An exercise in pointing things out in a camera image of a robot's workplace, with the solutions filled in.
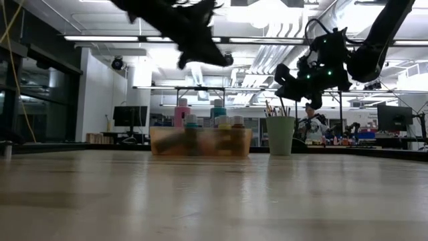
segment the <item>cable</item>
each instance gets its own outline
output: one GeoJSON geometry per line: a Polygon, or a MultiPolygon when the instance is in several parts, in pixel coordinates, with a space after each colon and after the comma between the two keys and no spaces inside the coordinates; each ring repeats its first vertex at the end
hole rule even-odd
{"type": "MultiPolygon", "coordinates": [[[[6,16],[6,14],[5,14],[5,12],[6,12],[6,8],[5,8],[6,2],[4,0],[2,0],[1,2],[2,2],[2,5],[3,5],[3,14],[4,14],[4,16],[6,16]]],[[[15,23],[15,20],[18,17],[18,14],[21,11],[21,8],[22,8],[22,5],[24,4],[24,2],[25,2],[25,0],[22,0],[21,3],[18,5],[18,8],[17,8],[15,14],[12,17],[9,26],[7,26],[7,21],[5,21],[6,30],[5,30],[5,33],[0,38],[0,43],[3,42],[3,40],[6,37],[6,35],[9,35],[9,31],[11,30],[11,27],[12,27],[13,23],[15,23]]]]}
{"type": "Polygon", "coordinates": [[[11,57],[12,70],[13,70],[13,77],[14,77],[14,79],[15,79],[15,84],[16,84],[16,91],[17,91],[18,97],[19,97],[19,99],[20,99],[20,101],[21,101],[21,104],[22,104],[22,111],[24,112],[24,117],[25,117],[25,120],[26,120],[26,122],[27,122],[27,126],[28,126],[28,129],[29,129],[29,132],[31,133],[31,136],[33,137],[33,141],[34,141],[34,143],[37,143],[37,141],[36,141],[36,139],[35,139],[35,135],[34,135],[33,129],[31,128],[31,125],[30,125],[29,120],[28,120],[28,115],[27,115],[27,111],[25,110],[24,101],[22,101],[22,98],[21,98],[21,89],[20,89],[20,87],[19,87],[18,75],[17,75],[17,73],[16,73],[15,63],[14,63],[14,61],[13,61],[13,54],[12,54],[11,40],[10,40],[10,37],[9,37],[9,30],[11,29],[11,26],[13,25],[13,22],[16,20],[16,16],[18,15],[19,11],[21,10],[21,7],[22,7],[22,4],[24,3],[24,1],[25,1],[25,0],[22,0],[22,1],[21,1],[21,3],[19,4],[19,7],[18,7],[18,9],[17,9],[17,12],[16,12],[16,13],[15,13],[15,15],[13,16],[13,18],[12,18],[12,20],[11,20],[11,22],[10,22],[10,24],[9,24],[9,25],[7,24],[7,17],[6,17],[6,6],[5,6],[5,2],[3,2],[3,7],[2,7],[2,8],[3,8],[3,20],[5,21],[6,32],[3,34],[3,37],[0,39],[0,43],[3,41],[4,36],[6,36],[7,45],[8,45],[8,47],[9,47],[9,53],[10,53],[10,57],[11,57]]]}
{"type": "Polygon", "coordinates": [[[330,33],[330,31],[328,31],[327,27],[319,19],[309,20],[308,23],[306,24],[306,27],[305,27],[305,39],[308,42],[308,45],[310,45],[310,41],[308,38],[308,28],[309,28],[310,23],[312,23],[313,21],[317,22],[326,33],[330,33]]]}

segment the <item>pink bottle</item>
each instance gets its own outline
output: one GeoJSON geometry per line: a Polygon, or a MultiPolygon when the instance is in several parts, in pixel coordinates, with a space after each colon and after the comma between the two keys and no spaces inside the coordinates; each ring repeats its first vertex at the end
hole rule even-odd
{"type": "Polygon", "coordinates": [[[179,105],[174,109],[174,127],[184,127],[186,116],[190,114],[187,99],[180,98],[179,105]]]}

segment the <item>yellow cable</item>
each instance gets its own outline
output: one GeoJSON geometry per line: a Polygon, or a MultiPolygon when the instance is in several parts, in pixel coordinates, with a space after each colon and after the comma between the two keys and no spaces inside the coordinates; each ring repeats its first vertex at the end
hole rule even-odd
{"type": "Polygon", "coordinates": [[[37,141],[35,140],[35,135],[33,132],[33,129],[31,128],[31,125],[29,123],[28,120],[28,116],[27,116],[27,111],[25,110],[25,105],[24,102],[21,99],[21,89],[19,87],[19,81],[18,81],[18,75],[16,74],[16,69],[15,69],[15,63],[13,61],[13,54],[12,54],[12,47],[11,47],[11,40],[9,37],[9,30],[11,29],[11,26],[13,25],[13,22],[16,20],[16,16],[18,16],[19,11],[21,10],[22,4],[24,3],[25,0],[22,0],[21,3],[19,4],[19,7],[15,13],[15,15],[13,16],[11,23],[8,25],[7,24],[7,16],[6,16],[6,6],[5,6],[5,2],[3,2],[3,19],[5,21],[5,27],[6,27],[6,32],[3,34],[3,36],[0,39],[0,43],[3,41],[4,37],[6,36],[6,40],[7,40],[7,45],[9,46],[9,53],[11,56],[11,63],[12,63],[12,70],[13,70],[13,77],[15,79],[15,84],[16,84],[16,90],[17,90],[17,94],[19,99],[21,100],[21,104],[22,104],[22,110],[24,112],[24,116],[25,116],[25,120],[27,121],[27,126],[29,131],[31,132],[31,136],[33,137],[33,141],[34,143],[36,143],[37,141]]]}
{"type": "MultiPolygon", "coordinates": [[[[4,12],[5,12],[6,2],[5,2],[5,0],[2,0],[2,2],[3,2],[2,5],[3,5],[3,8],[4,8],[4,12]]],[[[6,35],[9,34],[9,31],[11,30],[11,27],[12,27],[13,23],[15,23],[15,20],[18,17],[19,12],[21,11],[21,8],[22,8],[22,5],[24,4],[24,2],[25,2],[25,0],[22,0],[21,3],[19,4],[18,9],[16,10],[15,15],[13,15],[13,17],[11,19],[11,24],[9,24],[9,26],[7,26],[7,21],[6,21],[6,31],[3,34],[3,36],[1,36],[0,43],[3,43],[3,40],[5,39],[6,35]]]]}

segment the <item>security camera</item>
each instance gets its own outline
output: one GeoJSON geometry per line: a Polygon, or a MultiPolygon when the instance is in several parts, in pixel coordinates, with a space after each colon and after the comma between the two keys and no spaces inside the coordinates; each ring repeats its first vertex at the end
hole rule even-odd
{"type": "Polygon", "coordinates": [[[112,62],[112,68],[114,70],[123,70],[123,69],[125,69],[125,67],[126,67],[126,64],[123,62],[122,56],[114,57],[114,60],[112,62]]]}
{"type": "Polygon", "coordinates": [[[231,66],[233,64],[232,53],[226,53],[225,54],[225,59],[226,59],[226,62],[227,62],[228,66],[231,66]]]}

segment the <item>computer monitor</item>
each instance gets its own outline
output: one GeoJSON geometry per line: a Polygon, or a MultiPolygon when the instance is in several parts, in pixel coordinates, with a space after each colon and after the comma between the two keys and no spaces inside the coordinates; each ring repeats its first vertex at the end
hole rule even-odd
{"type": "Polygon", "coordinates": [[[407,131],[413,124],[412,108],[398,106],[377,106],[379,131],[407,131]]]}
{"type": "Polygon", "coordinates": [[[134,127],[145,127],[147,116],[147,106],[115,106],[113,119],[115,127],[130,127],[130,132],[134,132],[134,127]]]}

